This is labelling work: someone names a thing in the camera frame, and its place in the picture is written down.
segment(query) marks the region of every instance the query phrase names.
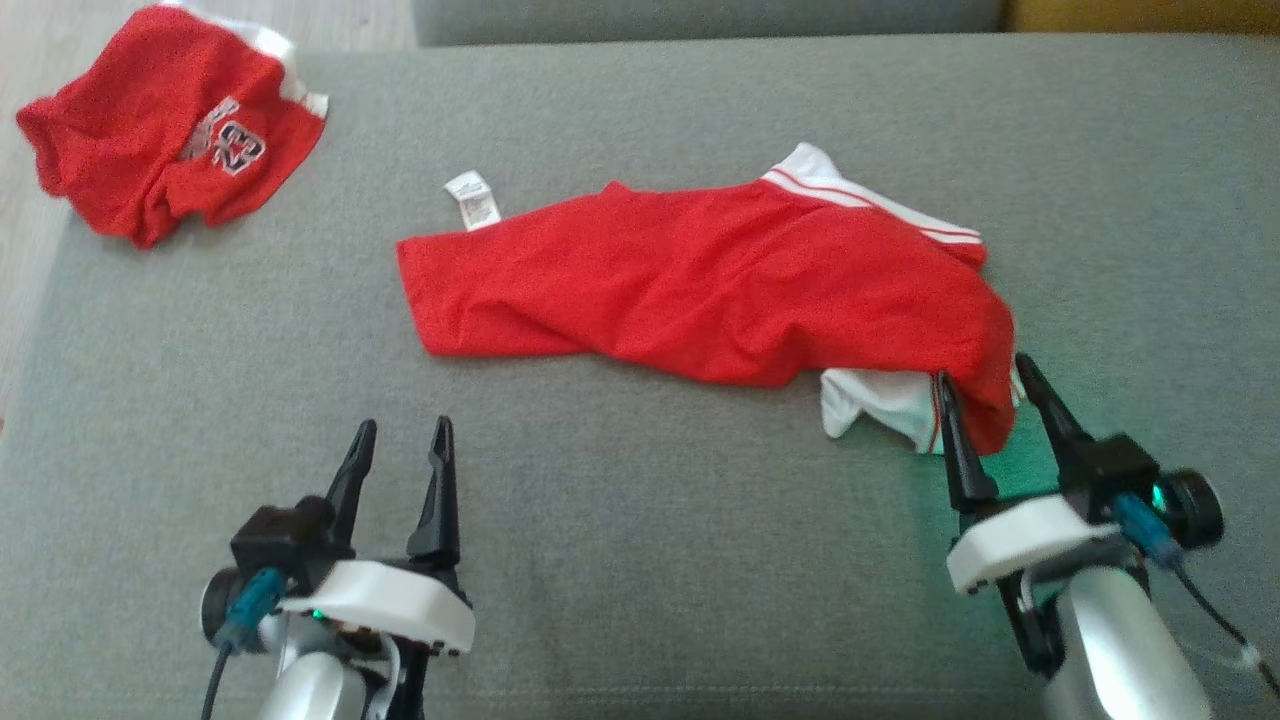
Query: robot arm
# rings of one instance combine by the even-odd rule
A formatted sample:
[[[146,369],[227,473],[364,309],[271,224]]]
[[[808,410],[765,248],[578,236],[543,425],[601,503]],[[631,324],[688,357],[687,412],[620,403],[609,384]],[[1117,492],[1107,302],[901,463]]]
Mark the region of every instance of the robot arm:
[[[262,506],[236,533],[236,568],[214,575],[201,603],[205,637],[220,651],[206,717],[227,655],[279,653],[261,720],[420,720],[428,661],[470,652],[475,615],[454,571],[453,424],[444,416],[436,423],[431,480],[406,556],[362,560],[351,536],[376,434],[372,420],[360,425],[324,498]],[[261,578],[276,577],[292,589],[259,603],[264,616],[244,620],[244,598]],[[252,632],[228,633],[234,621]],[[385,664],[385,674],[370,664]]]
[[[1053,720],[1207,720],[1208,698],[1149,600],[1147,562],[1180,571],[1183,550],[1222,537],[1198,473],[1165,473],[1129,436],[1094,439],[1027,355],[1016,359],[1059,465],[1056,492],[1001,497],[960,421],[955,387],[934,382],[957,592],[995,585],[1027,667],[1047,680]]]

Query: white fabric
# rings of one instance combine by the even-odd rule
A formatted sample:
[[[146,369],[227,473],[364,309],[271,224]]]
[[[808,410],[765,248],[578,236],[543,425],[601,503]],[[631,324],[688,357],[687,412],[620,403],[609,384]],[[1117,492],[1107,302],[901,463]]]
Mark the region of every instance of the white fabric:
[[[982,242],[974,229],[925,215],[846,179],[826,152],[808,142],[801,142],[786,160],[771,168],[764,179],[787,192],[845,208],[878,206],[937,242]],[[928,373],[833,368],[822,373],[820,382],[822,427],[828,436],[845,434],[867,414],[910,438],[916,452],[942,452],[933,380]],[[1016,406],[1023,396],[1016,374],[1011,387]]]
[[[280,97],[298,102],[317,118],[324,118],[329,114],[329,96],[320,92],[308,92],[307,86],[298,79],[297,46],[288,37],[259,23],[236,20],[206,13],[188,0],[160,0],[159,4],[186,10],[200,20],[215,24],[236,35],[253,50],[275,58],[284,67],[284,79],[280,81]]]

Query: clothing tag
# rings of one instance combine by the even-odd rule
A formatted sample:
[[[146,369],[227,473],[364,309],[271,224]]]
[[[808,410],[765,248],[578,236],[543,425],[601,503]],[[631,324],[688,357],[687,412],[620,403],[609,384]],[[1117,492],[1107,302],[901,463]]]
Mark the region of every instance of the clothing tag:
[[[480,173],[467,170],[444,183],[444,190],[458,201],[462,224],[467,231],[489,227],[502,219],[498,204],[493,200],[493,190]]]

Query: yellow object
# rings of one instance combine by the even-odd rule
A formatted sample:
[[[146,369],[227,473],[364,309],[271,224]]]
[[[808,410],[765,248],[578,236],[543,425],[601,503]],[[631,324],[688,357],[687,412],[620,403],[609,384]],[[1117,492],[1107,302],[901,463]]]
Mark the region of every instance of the yellow object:
[[[1280,0],[1009,0],[1005,29],[1280,35]]]

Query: gray couch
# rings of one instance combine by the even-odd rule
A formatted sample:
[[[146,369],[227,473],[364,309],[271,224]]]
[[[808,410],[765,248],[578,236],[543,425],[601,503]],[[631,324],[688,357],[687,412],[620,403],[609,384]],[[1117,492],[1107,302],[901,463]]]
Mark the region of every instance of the gray couch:
[[[997,600],[956,597],[942,464],[818,419],[817,378],[707,387],[599,357],[439,360],[393,243],[593,192],[744,182],[797,141],[986,233],[987,277],[1098,432],[1210,474],[1228,537],[1192,573],[1280,650],[1280,47],[1226,37],[937,36],[310,55],[332,95],[257,213],[152,252],[70,219],[0,438],[0,716],[193,716],[196,626],[260,503],[332,478],[381,423],[357,547],[403,547],[436,414],[460,459],[475,652],[433,719],[1027,719],[1041,682]],[[1034,414],[989,462],[1052,483]],[[1162,578],[1180,637],[1219,633]],[[1192,656],[1221,717],[1254,678]],[[271,662],[236,660],[219,717]]]
[[[413,0],[419,44],[992,32],[1001,0]]]

